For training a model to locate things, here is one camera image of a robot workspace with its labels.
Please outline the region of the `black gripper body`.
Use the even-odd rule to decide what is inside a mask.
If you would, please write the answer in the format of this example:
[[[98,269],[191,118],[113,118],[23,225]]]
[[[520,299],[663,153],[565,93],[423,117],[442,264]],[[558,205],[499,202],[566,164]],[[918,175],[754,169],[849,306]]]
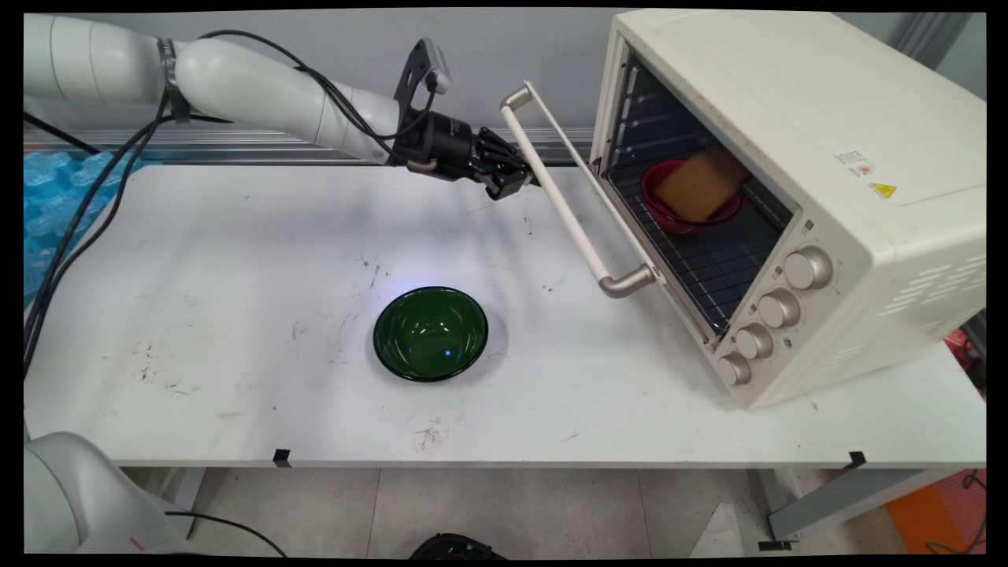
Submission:
[[[479,137],[468,123],[428,112],[414,129],[394,139],[392,165],[406,166],[412,161],[426,166],[435,162],[435,168],[422,171],[421,175],[449,182],[479,182],[480,173],[474,168],[480,160],[478,145]]]

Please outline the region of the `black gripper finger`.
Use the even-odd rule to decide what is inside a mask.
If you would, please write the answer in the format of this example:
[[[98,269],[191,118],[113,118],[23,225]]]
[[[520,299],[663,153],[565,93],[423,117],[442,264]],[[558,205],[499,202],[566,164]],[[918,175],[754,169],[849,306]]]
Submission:
[[[528,171],[518,149],[488,127],[476,133],[476,158],[494,171]]]
[[[527,164],[501,165],[500,168],[481,173],[486,193],[492,201],[499,201],[518,193],[531,184],[540,187],[536,174]]]

